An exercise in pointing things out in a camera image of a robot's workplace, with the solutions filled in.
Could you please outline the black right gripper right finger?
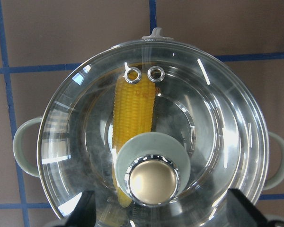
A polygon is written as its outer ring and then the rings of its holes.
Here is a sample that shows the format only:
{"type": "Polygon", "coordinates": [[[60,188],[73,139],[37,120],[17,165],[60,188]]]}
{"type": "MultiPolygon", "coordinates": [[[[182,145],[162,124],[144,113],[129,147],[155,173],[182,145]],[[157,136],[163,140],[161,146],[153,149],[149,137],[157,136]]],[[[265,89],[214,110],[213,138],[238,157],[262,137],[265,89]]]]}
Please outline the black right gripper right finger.
{"type": "Polygon", "coordinates": [[[264,216],[239,190],[227,190],[227,220],[231,227],[284,227],[284,218],[264,216]]]}

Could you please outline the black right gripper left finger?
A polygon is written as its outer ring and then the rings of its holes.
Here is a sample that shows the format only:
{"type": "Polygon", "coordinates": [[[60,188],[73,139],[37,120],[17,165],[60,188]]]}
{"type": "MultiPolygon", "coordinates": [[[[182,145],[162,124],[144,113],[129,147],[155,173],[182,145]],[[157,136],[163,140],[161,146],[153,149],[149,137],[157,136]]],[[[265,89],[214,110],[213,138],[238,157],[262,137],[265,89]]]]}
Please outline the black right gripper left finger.
{"type": "Polygon", "coordinates": [[[74,211],[67,218],[47,223],[48,227],[94,227],[96,224],[96,200],[94,191],[85,191],[74,211]]]}

